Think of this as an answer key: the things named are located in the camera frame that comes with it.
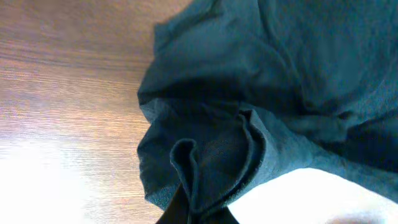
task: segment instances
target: t-shirt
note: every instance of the t-shirt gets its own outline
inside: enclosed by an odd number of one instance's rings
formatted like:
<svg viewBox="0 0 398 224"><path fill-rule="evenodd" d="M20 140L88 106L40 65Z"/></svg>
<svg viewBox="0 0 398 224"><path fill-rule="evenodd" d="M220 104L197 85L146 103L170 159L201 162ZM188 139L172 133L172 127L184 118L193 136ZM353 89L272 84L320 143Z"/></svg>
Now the t-shirt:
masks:
<svg viewBox="0 0 398 224"><path fill-rule="evenodd" d="M196 0L138 91L145 197L207 217L299 168L398 202L398 1Z"/></svg>

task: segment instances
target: wooden surface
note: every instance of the wooden surface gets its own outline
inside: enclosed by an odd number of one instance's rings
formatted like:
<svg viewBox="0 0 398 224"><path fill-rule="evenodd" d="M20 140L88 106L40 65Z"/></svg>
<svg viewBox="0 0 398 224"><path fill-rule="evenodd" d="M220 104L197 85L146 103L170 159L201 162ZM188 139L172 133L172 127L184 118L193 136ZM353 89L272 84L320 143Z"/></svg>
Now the wooden surface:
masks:
<svg viewBox="0 0 398 224"><path fill-rule="evenodd" d="M154 223L136 147L152 26L189 0L0 0L0 223Z"/></svg>

